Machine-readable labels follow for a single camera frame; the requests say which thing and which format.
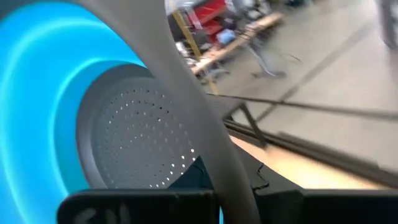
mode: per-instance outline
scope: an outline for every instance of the black metal rod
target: black metal rod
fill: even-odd
[[[321,106],[321,105],[313,105],[308,103],[291,103],[286,101],[276,101],[276,100],[268,100],[268,99],[259,99],[259,98],[248,98],[242,96],[226,96],[219,95],[223,97],[231,97],[242,99],[246,101],[256,102],[256,103],[268,103],[272,105],[281,105],[281,106],[290,106],[301,108],[305,110],[314,110],[314,111],[323,111],[329,113],[336,114],[345,114],[350,116],[360,116],[372,119],[384,119],[388,121],[398,121],[398,112],[385,112],[385,111],[376,111],[376,110],[359,110],[354,108],[341,108],[335,106]]]
[[[246,118],[248,119],[254,133],[257,136],[257,139],[259,140],[260,144],[262,147],[266,147],[267,146],[267,142],[266,139],[264,138],[264,136],[262,135],[261,130],[259,129],[259,126],[257,125],[256,121],[254,120],[254,118],[251,116],[251,113],[249,112],[248,107],[246,106],[246,104],[243,104],[241,107],[241,110],[243,111],[243,113],[246,115]]]

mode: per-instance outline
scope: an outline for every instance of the blue light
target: blue light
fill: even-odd
[[[224,214],[223,214],[223,210],[220,209],[220,217],[219,217],[219,224],[224,224]]]
[[[0,23],[1,223],[55,223],[60,202],[87,189],[75,122],[91,82],[142,65],[107,25],[63,2],[25,6]]]

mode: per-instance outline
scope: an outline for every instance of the metal stand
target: metal stand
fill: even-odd
[[[380,0],[379,4],[383,41],[390,49],[398,49],[395,31],[396,18],[391,10],[397,1]]]
[[[285,72],[282,71],[270,71],[267,66],[266,59],[262,55],[261,52],[261,44],[260,40],[255,37],[250,41],[250,43],[247,45],[249,51],[254,55],[256,58],[258,64],[260,65],[262,71],[257,72],[257,73],[252,73],[255,77],[264,77],[264,76],[272,76],[272,77],[284,77],[286,76]]]
[[[249,124],[250,124],[251,128],[253,129],[254,134],[256,134],[256,137],[259,140],[261,146],[262,147],[266,147],[267,146],[267,141],[266,141],[264,135],[262,134],[261,130],[259,129],[259,126],[257,125],[256,121],[251,116],[251,113],[250,113],[248,107],[246,106],[246,104],[243,104],[241,106],[241,110],[243,111],[244,115],[248,119]]]
[[[229,75],[230,72],[225,69],[222,64],[220,64],[219,62],[215,62],[210,68],[206,68],[205,70],[200,72],[200,76],[201,76],[201,84],[202,85],[206,85],[208,84],[208,79],[212,79],[214,83],[217,82],[217,78],[219,75],[221,74],[227,74]]]

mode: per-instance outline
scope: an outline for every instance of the workshop floor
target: workshop floor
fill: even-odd
[[[376,1],[319,0],[289,12],[264,47],[284,78],[254,78],[239,50],[217,81],[222,95],[398,114],[398,60],[380,38]],[[259,127],[334,147],[398,172],[398,121],[250,103]],[[235,120],[247,123],[241,114]]]

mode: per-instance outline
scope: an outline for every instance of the black panel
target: black panel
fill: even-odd
[[[89,190],[68,197],[58,224],[218,224],[220,207],[211,190]]]
[[[301,191],[297,189],[256,195],[256,200],[262,223],[293,224],[298,223],[304,198]]]
[[[169,189],[213,189],[209,174],[201,157],[181,175]]]
[[[305,190],[299,223],[398,223],[396,190]]]

